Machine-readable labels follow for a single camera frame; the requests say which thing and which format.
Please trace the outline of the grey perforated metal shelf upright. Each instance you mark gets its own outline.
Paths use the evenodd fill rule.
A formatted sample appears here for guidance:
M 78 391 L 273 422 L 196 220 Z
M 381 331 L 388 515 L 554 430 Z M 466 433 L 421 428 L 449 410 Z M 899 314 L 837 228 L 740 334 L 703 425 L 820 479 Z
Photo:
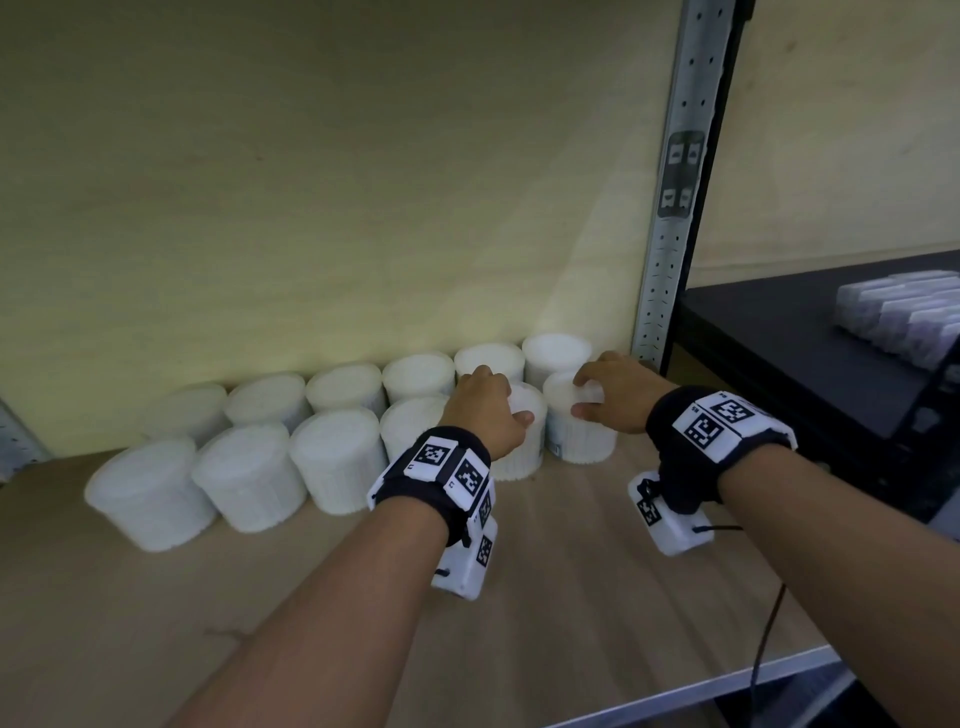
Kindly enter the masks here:
M 675 308 L 687 288 L 719 135 L 745 25 L 755 0 L 682 0 L 678 39 L 656 166 L 653 210 L 630 352 L 668 368 Z M 702 131 L 705 147 L 694 206 L 685 219 L 660 219 L 657 200 L 669 136 Z
M 0 398 L 0 484 L 52 459 L 50 451 Z

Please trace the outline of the person's right hand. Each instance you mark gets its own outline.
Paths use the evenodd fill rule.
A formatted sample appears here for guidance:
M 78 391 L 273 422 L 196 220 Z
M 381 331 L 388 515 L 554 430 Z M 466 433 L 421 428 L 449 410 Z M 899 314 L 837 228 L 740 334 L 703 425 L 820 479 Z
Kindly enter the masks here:
M 574 375 L 573 383 L 599 383 L 605 396 L 605 420 L 589 420 L 614 431 L 640 434 L 655 405 L 678 385 L 654 370 L 619 352 L 608 350 L 586 362 Z

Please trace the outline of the group of white ribbed tubs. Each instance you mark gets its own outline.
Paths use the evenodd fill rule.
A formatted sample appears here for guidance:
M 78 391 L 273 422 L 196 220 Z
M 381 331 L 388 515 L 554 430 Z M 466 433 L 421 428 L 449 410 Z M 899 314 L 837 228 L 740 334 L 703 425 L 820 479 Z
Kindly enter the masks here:
M 219 516 L 258 533 L 307 499 L 328 515 L 351 515 L 367 508 L 389 463 L 437 424 L 451 390 L 397 399 L 380 417 L 356 406 L 319 412 L 293 431 L 277 421 L 234 426 L 202 448 L 150 441 L 102 465 L 84 500 L 144 552 L 181 546 Z

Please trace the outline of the grey marker sticker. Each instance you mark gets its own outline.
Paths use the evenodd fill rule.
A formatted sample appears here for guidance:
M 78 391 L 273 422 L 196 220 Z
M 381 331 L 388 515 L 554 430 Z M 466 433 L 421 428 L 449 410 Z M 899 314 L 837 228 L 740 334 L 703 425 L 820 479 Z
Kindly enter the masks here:
M 706 135 L 702 130 L 680 130 L 669 135 L 656 201 L 659 219 L 686 219 L 690 216 L 705 147 Z

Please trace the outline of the grey metal shelf edge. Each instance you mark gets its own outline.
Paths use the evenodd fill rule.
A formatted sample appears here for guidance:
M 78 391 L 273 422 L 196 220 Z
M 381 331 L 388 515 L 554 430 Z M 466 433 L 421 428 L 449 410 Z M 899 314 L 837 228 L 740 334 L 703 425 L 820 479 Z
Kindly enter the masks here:
M 836 651 L 828 644 L 777 659 L 765 658 L 758 670 L 758 683 L 781 680 L 838 664 L 840 661 Z M 750 684 L 751 674 L 752 668 L 748 666 L 699 683 L 673 688 L 623 705 L 554 723 L 545 728 L 622 728 L 634 722 L 643 722 L 686 709 L 709 699 L 746 690 Z

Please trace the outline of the stack of white packets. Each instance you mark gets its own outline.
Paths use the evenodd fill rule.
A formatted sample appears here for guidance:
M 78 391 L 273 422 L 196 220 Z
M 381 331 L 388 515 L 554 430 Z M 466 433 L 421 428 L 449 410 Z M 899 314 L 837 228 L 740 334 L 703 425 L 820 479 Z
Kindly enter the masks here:
M 932 372 L 960 338 L 960 272 L 896 273 L 841 285 L 833 319 L 882 353 Z

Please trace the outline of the person's right forearm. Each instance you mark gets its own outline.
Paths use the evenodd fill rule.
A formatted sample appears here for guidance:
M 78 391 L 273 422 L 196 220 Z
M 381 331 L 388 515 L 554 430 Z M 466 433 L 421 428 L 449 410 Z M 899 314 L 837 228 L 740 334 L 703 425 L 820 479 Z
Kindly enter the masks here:
M 780 445 L 747 455 L 718 489 L 864 682 L 947 682 L 960 657 L 960 543 Z

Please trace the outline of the person's left hand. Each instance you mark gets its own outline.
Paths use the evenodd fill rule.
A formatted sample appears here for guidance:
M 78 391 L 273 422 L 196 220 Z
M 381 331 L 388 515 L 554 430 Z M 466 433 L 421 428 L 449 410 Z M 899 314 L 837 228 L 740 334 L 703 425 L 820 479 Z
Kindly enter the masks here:
M 450 395 L 438 421 L 440 427 L 466 431 L 476 437 L 492 462 L 510 455 L 525 433 L 510 430 L 512 388 L 502 373 L 481 365 L 464 375 Z

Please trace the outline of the person's left forearm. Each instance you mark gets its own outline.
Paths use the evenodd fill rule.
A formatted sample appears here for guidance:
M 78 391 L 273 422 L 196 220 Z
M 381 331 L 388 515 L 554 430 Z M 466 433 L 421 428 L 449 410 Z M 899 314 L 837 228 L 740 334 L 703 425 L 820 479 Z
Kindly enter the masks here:
M 428 503 L 377 505 L 169 728 L 384 728 L 448 540 Z

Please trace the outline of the white ribbed plastic tub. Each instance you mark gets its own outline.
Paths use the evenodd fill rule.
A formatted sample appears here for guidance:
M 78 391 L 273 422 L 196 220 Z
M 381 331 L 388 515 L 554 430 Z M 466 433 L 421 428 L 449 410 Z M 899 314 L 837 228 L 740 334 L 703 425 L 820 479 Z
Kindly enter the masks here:
M 547 405 L 546 447 L 553 455 L 571 464 L 599 463 L 613 454 L 618 432 L 601 423 L 573 416 L 574 405 L 599 405 L 605 400 L 598 382 L 590 380 L 583 386 L 576 386 L 574 376 L 574 370 L 557 371 L 543 383 L 542 393 Z
M 544 394 L 524 382 L 510 383 L 510 413 L 530 412 L 534 419 L 526 427 L 523 443 L 510 454 L 492 462 L 490 473 L 496 483 L 517 481 L 533 475 L 543 464 L 548 407 Z

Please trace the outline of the black shelf board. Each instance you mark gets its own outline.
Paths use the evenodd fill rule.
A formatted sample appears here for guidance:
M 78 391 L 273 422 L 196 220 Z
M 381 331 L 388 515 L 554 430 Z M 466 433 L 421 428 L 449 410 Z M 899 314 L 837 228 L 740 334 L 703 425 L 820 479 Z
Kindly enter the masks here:
M 932 269 L 960 249 L 689 289 L 672 336 L 801 455 L 960 542 L 960 344 L 930 372 L 834 324 L 841 285 Z

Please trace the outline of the black wrist band with markers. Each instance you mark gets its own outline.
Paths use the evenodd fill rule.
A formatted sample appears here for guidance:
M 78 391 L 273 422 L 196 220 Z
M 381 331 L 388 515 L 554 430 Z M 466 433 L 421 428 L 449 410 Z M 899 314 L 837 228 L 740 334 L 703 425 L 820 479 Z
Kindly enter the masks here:
M 683 385 L 663 395 L 645 432 L 659 457 L 659 491 L 679 515 L 722 502 L 720 477 L 765 445 L 798 448 L 794 430 L 746 398 L 706 386 Z
M 469 548 L 496 504 L 489 451 L 465 429 L 430 428 L 381 472 L 366 494 L 367 508 L 394 497 L 430 506 L 447 526 L 447 546 Z

